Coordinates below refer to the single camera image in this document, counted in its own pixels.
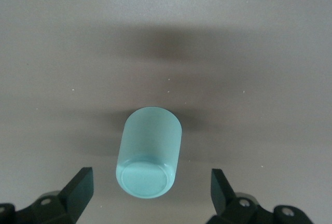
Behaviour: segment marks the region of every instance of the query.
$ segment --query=light blue cup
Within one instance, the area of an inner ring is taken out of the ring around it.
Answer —
[[[138,198],[155,198],[173,185],[181,145],[179,120],[160,107],[144,107],[126,121],[116,178]]]

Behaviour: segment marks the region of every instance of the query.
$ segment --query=teal plastic cup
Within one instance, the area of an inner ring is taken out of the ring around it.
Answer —
[[[160,107],[144,107],[126,121],[116,178],[138,198],[155,198],[172,187],[181,145],[179,120]]]

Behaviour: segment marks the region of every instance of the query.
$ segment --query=gray surface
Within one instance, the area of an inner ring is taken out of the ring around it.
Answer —
[[[205,223],[210,169],[267,210],[332,206],[331,0],[0,0],[0,201],[23,208],[93,166],[78,223]],[[173,188],[127,195],[126,117],[184,134]]]

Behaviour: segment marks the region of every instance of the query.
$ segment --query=metal bolt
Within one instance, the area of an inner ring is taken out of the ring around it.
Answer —
[[[246,199],[241,199],[239,201],[240,205],[243,206],[243,207],[249,207],[250,206],[250,202]]]
[[[42,200],[42,201],[40,202],[40,204],[41,204],[41,205],[47,205],[47,204],[49,204],[50,202],[51,202],[51,199],[46,198],[46,199]]]
[[[291,210],[288,207],[283,207],[281,211],[284,215],[287,215],[287,216],[294,216],[295,215],[293,210]]]

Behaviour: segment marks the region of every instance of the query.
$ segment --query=black bracket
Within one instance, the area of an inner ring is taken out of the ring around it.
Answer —
[[[93,171],[82,168],[59,194],[46,194],[29,207],[15,211],[0,204],[0,224],[75,224],[93,195]]]
[[[280,205],[271,213],[250,197],[237,197],[220,169],[212,169],[211,198],[217,215],[207,224],[313,224],[296,207]]]

